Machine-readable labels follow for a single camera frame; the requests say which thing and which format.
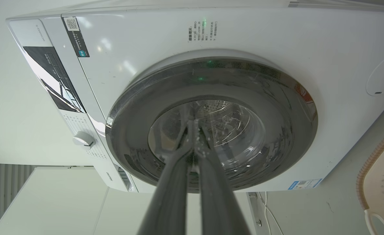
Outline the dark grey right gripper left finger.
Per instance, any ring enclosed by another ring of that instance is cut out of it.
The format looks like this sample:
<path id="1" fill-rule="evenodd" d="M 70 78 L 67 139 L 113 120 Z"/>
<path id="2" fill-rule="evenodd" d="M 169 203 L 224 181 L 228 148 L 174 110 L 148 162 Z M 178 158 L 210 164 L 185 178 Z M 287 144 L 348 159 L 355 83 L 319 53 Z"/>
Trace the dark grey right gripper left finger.
<path id="1" fill-rule="evenodd" d="M 186 122 L 146 211 L 138 235 L 184 235 L 189 174 L 194 165 L 194 122 Z"/>

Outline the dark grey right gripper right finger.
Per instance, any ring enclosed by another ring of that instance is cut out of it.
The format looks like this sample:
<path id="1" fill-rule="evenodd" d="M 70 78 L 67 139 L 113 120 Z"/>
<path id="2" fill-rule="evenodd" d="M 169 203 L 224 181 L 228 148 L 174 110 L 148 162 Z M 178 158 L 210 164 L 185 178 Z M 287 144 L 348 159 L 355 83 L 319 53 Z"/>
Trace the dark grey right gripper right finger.
<path id="1" fill-rule="evenodd" d="M 194 120 L 198 159 L 201 227 L 204 235 L 249 235 L 250 230 L 205 126 Z"/>

